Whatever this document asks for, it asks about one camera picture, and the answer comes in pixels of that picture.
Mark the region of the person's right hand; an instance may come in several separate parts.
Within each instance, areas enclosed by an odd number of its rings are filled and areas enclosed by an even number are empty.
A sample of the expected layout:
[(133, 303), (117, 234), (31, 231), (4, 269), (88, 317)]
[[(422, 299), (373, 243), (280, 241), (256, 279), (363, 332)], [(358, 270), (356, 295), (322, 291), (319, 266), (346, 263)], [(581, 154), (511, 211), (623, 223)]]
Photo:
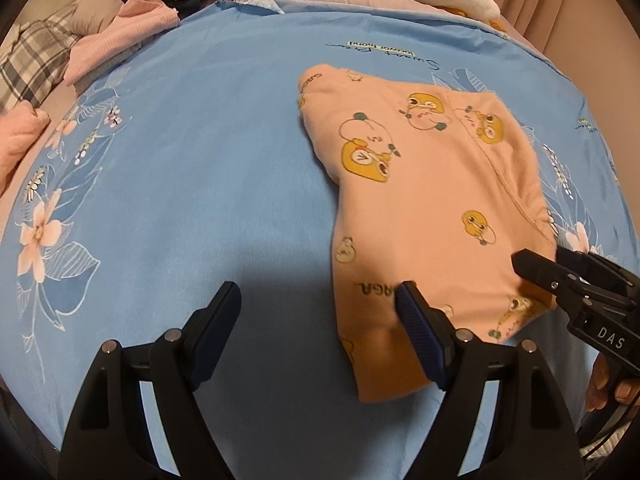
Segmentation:
[(611, 393), (614, 393), (618, 403), (632, 405), (635, 410), (638, 410), (639, 390), (638, 378), (613, 379), (608, 360), (603, 354), (599, 354), (593, 363), (586, 390), (586, 411), (602, 410), (608, 404), (608, 396)]

